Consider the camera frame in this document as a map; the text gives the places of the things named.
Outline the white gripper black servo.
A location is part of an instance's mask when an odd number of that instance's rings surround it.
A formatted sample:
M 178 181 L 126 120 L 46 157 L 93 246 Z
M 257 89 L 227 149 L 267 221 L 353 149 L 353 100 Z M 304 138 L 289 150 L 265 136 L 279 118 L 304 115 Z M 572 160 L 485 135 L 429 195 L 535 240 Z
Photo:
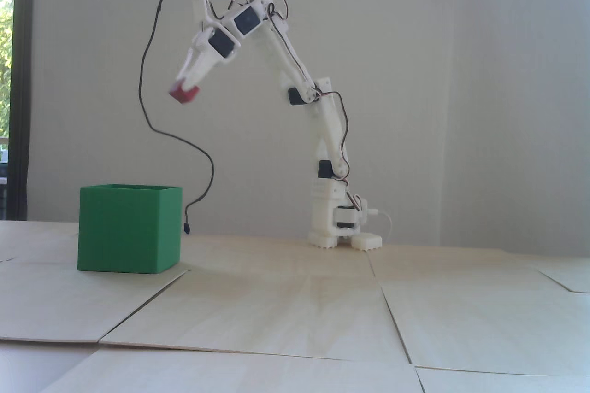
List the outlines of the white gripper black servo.
M 202 23 L 203 27 L 193 38 L 177 81 L 185 89 L 192 89 L 218 65 L 231 62 L 240 48 L 240 42 L 227 28 L 218 23 Z

